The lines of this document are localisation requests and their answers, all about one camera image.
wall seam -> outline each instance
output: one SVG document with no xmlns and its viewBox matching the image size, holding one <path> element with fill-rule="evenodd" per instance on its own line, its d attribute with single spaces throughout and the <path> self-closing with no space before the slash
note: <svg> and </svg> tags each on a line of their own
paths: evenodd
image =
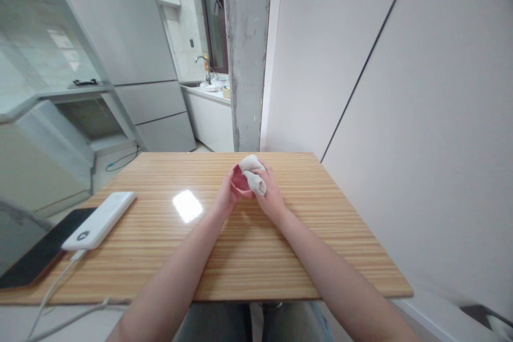
<svg viewBox="0 0 513 342">
<path fill-rule="evenodd" d="M 356 80 L 356 84 L 354 85 L 353 90 L 351 91 L 351 94 L 349 96 L 349 99 L 347 100 L 346 106 L 344 107 L 344 110 L 342 111 L 342 115 L 340 116 L 340 119 L 338 120 L 335 130 L 333 131 L 333 134 L 331 135 L 330 141 L 328 142 L 328 146 L 326 146 L 326 149 L 324 150 L 324 153 L 322 154 L 321 163 L 324 160 L 324 157 L 326 156 L 328 149 L 330 148 L 331 142 L 333 141 L 335 134 L 337 133 L 338 127 L 340 126 L 340 122 L 342 122 L 342 118 L 344 117 L 344 114 L 346 113 L 347 107 L 348 107 L 349 103 L 351 102 L 351 99 L 353 98 L 354 91 L 356 90 L 356 87 L 358 87 L 358 84 L 360 83 L 360 79 L 362 78 L 363 72 L 365 71 L 365 68 L 367 67 L 367 63 L 369 62 L 370 57 L 372 56 L 372 53 L 374 52 L 374 48 L 376 47 L 376 45 L 379 41 L 381 33 L 383 32 L 383 29 L 385 28 L 385 25 L 388 22 L 388 18 L 390 17 L 390 14 L 392 13 L 392 10 L 395 7 L 396 1 L 397 0 L 392 1 L 392 4 L 390 5 L 390 8 L 388 10 L 388 13 L 386 14 L 385 20 L 383 20 L 383 24 L 381 25 L 381 28 L 379 29 L 376 39 L 374 40 L 374 44 L 372 45 L 372 48 L 369 51 L 367 59 L 365 60 L 365 63 L 363 64 L 362 71 L 360 71 L 360 75 L 358 76 L 358 79 Z"/>
</svg>

window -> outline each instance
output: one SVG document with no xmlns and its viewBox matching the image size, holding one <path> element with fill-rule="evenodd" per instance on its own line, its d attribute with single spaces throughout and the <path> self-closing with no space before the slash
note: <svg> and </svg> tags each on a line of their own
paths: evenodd
<svg viewBox="0 0 513 342">
<path fill-rule="evenodd" d="M 201 0 L 208 42 L 208 56 L 212 69 L 228 73 L 226 21 L 224 0 Z"/>
</svg>

white cable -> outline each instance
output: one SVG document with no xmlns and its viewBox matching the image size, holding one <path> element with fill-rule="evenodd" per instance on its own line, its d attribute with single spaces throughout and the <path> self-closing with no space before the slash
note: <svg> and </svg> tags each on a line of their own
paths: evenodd
<svg viewBox="0 0 513 342">
<path fill-rule="evenodd" d="M 79 319 L 84 318 L 86 315 L 94 313 L 95 311 L 98 311 L 98 310 L 105 310 L 107 307 L 110 307 L 110 309 L 112 309 L 112 310 L 118 310 L 118 311 L 123 311 L 124 312 L 125 311 L 124 308 L 118 308 L 118 307 L 115 307 L 114 305 L 126 304 L 126 303 L 127 303 L 126 300 L 112 301 L 110 298 L 105 298 L 105 300 L 101 304 L 93 306 L 91 308 L 88 308 L 86 311 L 84 311 L 83 313 L 81 313 L 79 315 L 75 315 L 70 320 L 67 320 L 66 322 L 63 322 L 60 325 L 55 326 L 54 328 L 52 328 L 50 330 L 42 332 L 41 334 L 38 334 L 38 335 L 33 336 L 31 338 L 28 338 L 24 342 L 38 342 L 38 341 L 40 341 L 40 340 L 42 340 L 42 339 L 44 339 L 46 337 L 49 337 L 52 334 L 55 334 L 57 331 L 62 330 L 63 328 L 65 328 L 65 327 L 71 325 L 72 323 L 78 321 Z"/>
<path fill-rule="evenodd" d="M 48 291 L 46 292 L 46 295 L 43 298 L 43 301 L 41 302 L 41 305 L 39 306 L 39 311 L 37 312 L 36 320 L 34 321 L 34 324 L 32 325 L 32 328 L 30 330 L 30 334 L 27 338 L 30 338 L 32 334 L 34 333 L 34 330 L 36 329 L 37 323 L 39 322 L 39 318 L 41 318 L 41 314 L 43 313 L 44 306 L 46 303 L 50 300 L 51 295 L 53 294 L 53 289 L 57 285 L 57 283 L 61 280 L 61 278 L 71 269 L 71 267 L 82 258 L 87 250 L 78 250 L 72 257 L 71 261 L 69 262 L 68 266 L 64 269 L 62 273 L 57 277 L 57 279 L 52 283 Z"/>
</svg>

white refrigerator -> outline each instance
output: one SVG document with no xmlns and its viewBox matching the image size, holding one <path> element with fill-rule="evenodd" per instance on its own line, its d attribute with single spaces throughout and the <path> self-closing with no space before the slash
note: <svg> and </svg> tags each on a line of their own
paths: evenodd
<svg viewBox="0 0 513 342">
<path fill-rule="evenodd" d="M 148 151 L 195 148 L 157 0 L 61 0 Z"/>
</svg>

forearm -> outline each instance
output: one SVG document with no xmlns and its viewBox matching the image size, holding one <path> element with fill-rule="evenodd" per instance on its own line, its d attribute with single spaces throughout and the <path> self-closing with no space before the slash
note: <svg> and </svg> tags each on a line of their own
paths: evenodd
<svg viewBox="0 0 513 342">
<path fill-rule="evenodd" d="M 108 341 L 171 340 L 182 323 L 225 213 L 210 210 L 128 307 Z"/>
<path fill-rule="evenodd" d="M 276 222 L 324 302 L 354 340 L 417 340 L 388 301 L 294 214 Z"/>
</svg>

